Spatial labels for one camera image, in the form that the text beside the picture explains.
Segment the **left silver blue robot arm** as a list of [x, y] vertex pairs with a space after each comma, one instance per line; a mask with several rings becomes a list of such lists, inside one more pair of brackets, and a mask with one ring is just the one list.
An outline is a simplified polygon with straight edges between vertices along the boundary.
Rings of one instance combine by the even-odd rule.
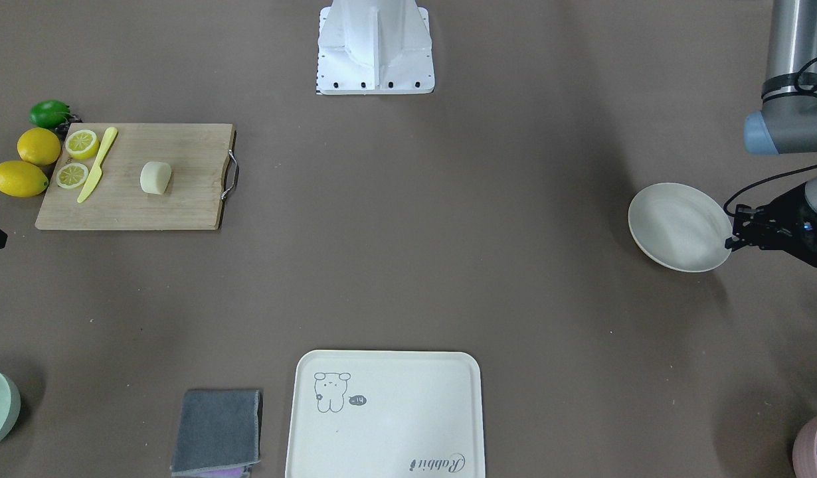
[[[761, 108], [745, 119], [745, 149], [754, 155], [817, 153], [817, 1], [776, 1]], [[783, 251], [817, 268], [817, 177], [762, 206], [735, 204], [725, 248]]]

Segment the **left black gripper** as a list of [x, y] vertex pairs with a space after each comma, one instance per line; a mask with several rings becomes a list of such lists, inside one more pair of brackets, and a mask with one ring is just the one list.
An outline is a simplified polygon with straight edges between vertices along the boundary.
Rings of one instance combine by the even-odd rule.
[[783, 251], [817, 268], [817, 181], [806, 181], [757, 208], [739, 204], [725, 249]]

